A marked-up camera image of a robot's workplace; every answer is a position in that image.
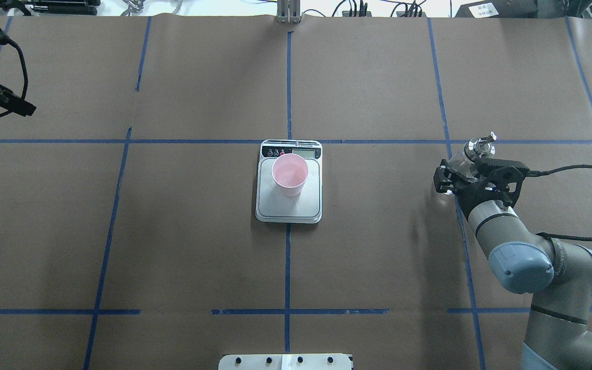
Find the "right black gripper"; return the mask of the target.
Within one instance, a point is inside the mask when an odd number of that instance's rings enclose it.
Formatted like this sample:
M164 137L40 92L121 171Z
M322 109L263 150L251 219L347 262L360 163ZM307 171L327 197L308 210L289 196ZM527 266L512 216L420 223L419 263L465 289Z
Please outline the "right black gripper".
M475 162L474 177L451 166L442 159L434 172L434 190L439 194L456 195L462 212L471 212L486 201L501 202L502 207L513 207L519 199L523 178L529 167L520 161L498 158L479 158Z

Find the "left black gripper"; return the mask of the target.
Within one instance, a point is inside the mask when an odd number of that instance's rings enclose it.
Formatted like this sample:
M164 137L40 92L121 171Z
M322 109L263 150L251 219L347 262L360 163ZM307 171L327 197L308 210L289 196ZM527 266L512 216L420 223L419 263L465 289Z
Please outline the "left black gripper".
M23 117L31 116L36 110L36 106L17 96L13 91L0 85L0 107L7 112L11 112Z

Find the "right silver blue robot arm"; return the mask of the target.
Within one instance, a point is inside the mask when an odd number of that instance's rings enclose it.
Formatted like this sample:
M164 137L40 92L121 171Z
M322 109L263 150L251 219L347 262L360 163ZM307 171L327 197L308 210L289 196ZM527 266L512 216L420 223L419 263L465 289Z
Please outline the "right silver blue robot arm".
M583 237L531 233L516 214L526 178L574 169L531 170L519 161L442 160L434 173L437 193L453 194L500 285L532 295L523 340L522 369L592 369L592 250Z

